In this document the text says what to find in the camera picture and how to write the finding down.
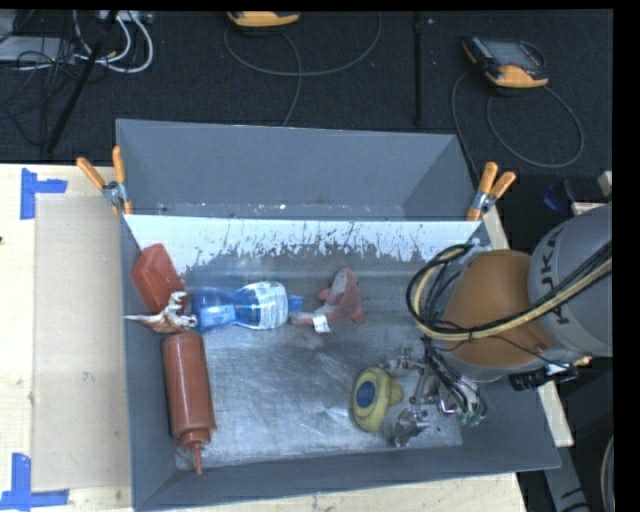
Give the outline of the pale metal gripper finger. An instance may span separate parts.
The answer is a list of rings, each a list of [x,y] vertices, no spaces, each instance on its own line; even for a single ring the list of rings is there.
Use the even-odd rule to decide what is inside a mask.
[[[405,408],[399,413],[393,427],[392,443],[396,448],[404,448],[429,426],[429,410],[426,406]]]
[[[390,376],[408,376],[412,372],[424,372],[427,366],[413,354],[412,348],[401,348],[387,358],[382,368]]]

